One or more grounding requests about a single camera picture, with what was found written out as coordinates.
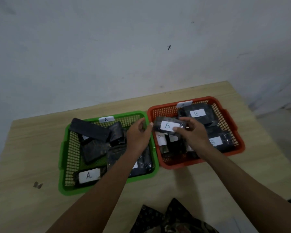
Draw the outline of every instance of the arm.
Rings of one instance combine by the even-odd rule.
[[[192,131],[175,129],[217,173],[233,199],[259,232],[291,232],[291,204],[272,192],[210,143],[204,126],[183,117]]]
[[[129,173],[149,143],[153,123],[142,132],[144,120],[142,118],[136,121],[127,131],[127,149],[124,155],[50,227],[47,233],[100,233],[104,230]]]

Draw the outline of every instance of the light wood surface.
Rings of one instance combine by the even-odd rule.
[[[13,121],[0,162],[0,232],[45,232],[81,196],[58,191],[60,143],[74,117],[146,111],[205,96],[214,96],[228,109],[246,144],[244,153],[230,159],[283,198],[291,198],[289,161],[240,95],[228,82],[220,82]],[[33,187],[35,181],[43,183],[41,189]],[[154,178],[126,184],[104,232],[129,232],[142,204],[165,212],[172,198],[209,224],[243,214],[204,162],[176,171],[160,168]]]

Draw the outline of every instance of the green basket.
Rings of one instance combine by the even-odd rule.
[[[93,122],[102,127],[108,127],[109,125],[117,121],[120,121],[123,127],[128,128],[135,121],[139,120],[140,118],[145,117],[146,125],[149,124],[147,114],[146,112],[143,112],[143,111],[134,111],[134,112],[128,112],[128,113],[122,113],[122,114],[115,114],[113,115],[113,117],[115,118],[115,121],[112,121],[112,122],[100,123],[98,120],[99,118],[85,119],[85,121]],[[70,127],[70,124],[66,127],[66,130],[65,130],[64,141],[61,143],[60,153],[59,153],[59,162],[58,162],[58,168],[60,170],[58,190],[63,195],[68,195],[68,196],[74,195],[74,194],[85,193],[92,187],[92,186],[87,186],[87,187],[76,188],[74,186],[74,180],[72,176],[74,172],[78,170],[86,169],[86,168],[95,168],[95,167],[107,164],[106,156],[104,156],[98,159],[97,161],[95,161],[94,163],[92,163],[91,165],[86,165],[83,162],[82,158],[80,157],[80,151],[79,151],[80,142],[79,142],[78,136],[76,133],[71,132],[69,130],[69,127]],[[145,175],[130,177],[127,179],[126,183],[143,180],[146,178],[151,178],[157,173],[159,169],[159,161],[157,158],[154,139],[153,139],[152,134],[151,134],[149,146],[150,146],[151,157],[152,157],[152,162],[153,162],[153,171]]]

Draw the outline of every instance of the orange plastic basket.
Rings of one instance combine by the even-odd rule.
[[[231,152],[224,153],[224,155],[230,156],[230,155],[238,154],[244,151],[245,149],[244,141],[241,139],[239,133],[237,132],[237,126],[235,122],[233,121],[229,112],[222,108],[221,104],[216,98],[208,96],[208,97],[196,98],[196,99],[191,99],[191,100],[193,101],[192,104],[197,104],[197,103],[210,104],[219,119],[220,128],[222,130],[227,130],[230,132],[233,138],[235,149]],[[148,112],[147,112],[149,121],[153,122],[157,116],[176,117],[178,115],[177,114],[178,108],[176,108],[176,105],[179,102],[180,101],[164,104],[164,105],[152,106],[150,109],[148,109]],[[177,168],[204,162],[202,159],[194,159],[191,156],[188,156],[186,154],[169,157],[169,158],[163,158],[159,150],[159,144],[157,142],[155,133],[153,133],[153,137],[154,137],[157,156],[159,158],[159,164],[163,168],[177,169]]]

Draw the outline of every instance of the person's left arm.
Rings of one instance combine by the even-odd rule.
[[[127,131],[127,149],[124,155],[50,227],[47,233],[100,233],[104,230],[129,173],[149,143],[153,123],[143,132],[141,129],[144,120],[142,118],[136,121]]]

